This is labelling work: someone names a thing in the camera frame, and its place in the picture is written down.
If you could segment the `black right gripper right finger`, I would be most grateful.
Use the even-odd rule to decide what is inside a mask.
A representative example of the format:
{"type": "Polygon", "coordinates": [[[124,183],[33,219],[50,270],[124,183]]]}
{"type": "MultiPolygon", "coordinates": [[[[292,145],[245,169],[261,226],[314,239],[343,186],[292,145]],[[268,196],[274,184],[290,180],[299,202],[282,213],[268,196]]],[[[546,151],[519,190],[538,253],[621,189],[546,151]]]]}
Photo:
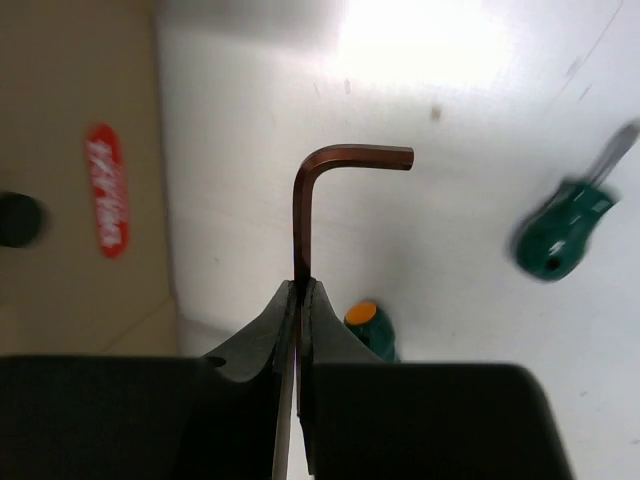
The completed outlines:
{"type": "Polygon", "coordinates": [[[387,363],[310,281],[300,307],[299,407],[317,479],[569,479],[537,379],[508,363],[387,363]]]}

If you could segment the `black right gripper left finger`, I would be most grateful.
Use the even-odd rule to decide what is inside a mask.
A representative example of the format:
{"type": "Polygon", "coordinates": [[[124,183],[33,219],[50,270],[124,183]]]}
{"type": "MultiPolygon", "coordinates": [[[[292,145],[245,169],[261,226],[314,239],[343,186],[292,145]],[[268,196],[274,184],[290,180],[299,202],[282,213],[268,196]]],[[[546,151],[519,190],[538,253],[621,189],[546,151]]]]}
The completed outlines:
{"type": "Polygon", "coordinates": [[[1,360],[5,479],[282,479],[295,288],[199,357],[1,360]]]}

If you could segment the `green stubby phillips screwdriver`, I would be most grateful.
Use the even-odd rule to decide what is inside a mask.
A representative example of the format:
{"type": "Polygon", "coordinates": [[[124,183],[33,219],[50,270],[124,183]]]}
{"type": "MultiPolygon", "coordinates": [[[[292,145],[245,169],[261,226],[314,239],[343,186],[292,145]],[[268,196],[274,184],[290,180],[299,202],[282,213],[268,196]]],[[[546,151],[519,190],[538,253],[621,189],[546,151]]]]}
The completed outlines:
{"type": "Polygon", "coordinates": [[[393,324],[380,305],[362,301],[347,311],[343,323],[380,359],[388,363],[400,362],[393,324]]]}

